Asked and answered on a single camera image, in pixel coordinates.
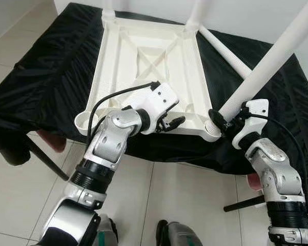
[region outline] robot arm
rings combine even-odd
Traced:
[[[246,113],[267,116],[268,108],[268,100],[258,99],[246,102],[242,112],[231,122],[213,110],[210,117],[236,149],[245,151],[246,159],[260,177],[271,222],[268,229],[271,242],[308,245],[308,212],[300,175],[281,149],[261,137],[266,120],[244,119]]]
[[[136,104],[106,115],[50,215],[39,245],[92,245],[100,223],[95,210],[102,207],[128,137],[176,128],[184,117],[170,124],[164,118],[177,103],[176,94],[163,83]]]

